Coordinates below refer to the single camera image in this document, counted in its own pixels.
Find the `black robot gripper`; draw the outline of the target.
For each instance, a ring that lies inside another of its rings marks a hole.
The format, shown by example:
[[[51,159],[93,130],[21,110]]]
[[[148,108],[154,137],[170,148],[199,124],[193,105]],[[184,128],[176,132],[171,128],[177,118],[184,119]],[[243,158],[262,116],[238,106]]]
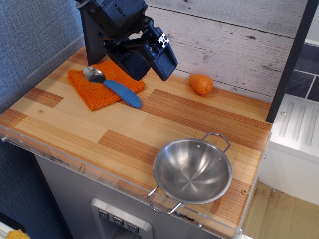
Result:
[[[152,68],[166,81],[178,62],[167,36],[145,16],[147,8],[143,0],[97,0],[96,23],[106,54],[128,76],[139,81]]]

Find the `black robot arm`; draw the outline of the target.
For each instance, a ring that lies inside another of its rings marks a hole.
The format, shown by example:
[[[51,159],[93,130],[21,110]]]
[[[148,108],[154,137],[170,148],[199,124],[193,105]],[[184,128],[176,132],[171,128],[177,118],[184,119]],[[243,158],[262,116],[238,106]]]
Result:
[[[145,15],[143,0],[79,0],[76,7],[98,25],[106,54],[131,78],[141,80],[153,69],[165,81],[177,67],[169,39]]]

